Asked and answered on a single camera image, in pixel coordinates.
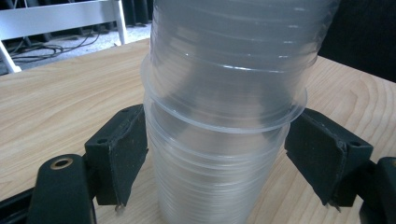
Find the table surface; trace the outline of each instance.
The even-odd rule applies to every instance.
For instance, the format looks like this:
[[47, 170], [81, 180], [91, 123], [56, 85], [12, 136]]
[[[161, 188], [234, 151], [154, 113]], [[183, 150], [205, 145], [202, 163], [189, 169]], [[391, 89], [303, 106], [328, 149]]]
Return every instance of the table surface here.
[[[0, 200], [35, 184], [39, 166], [84, 153], [84, 143], [116, 112], [143, 102], [143, 40], [0, 77]], [[319, 58], [307, 82], [308, 107], [375, 146], [373, 161], [396, 157], [396, 85]], [[123, 214], [96, 205], [98, 223], [164, 223], [150, 152]], [[281, 148], [247, 223], [360, 223], [352, 208], [322, 206]]]

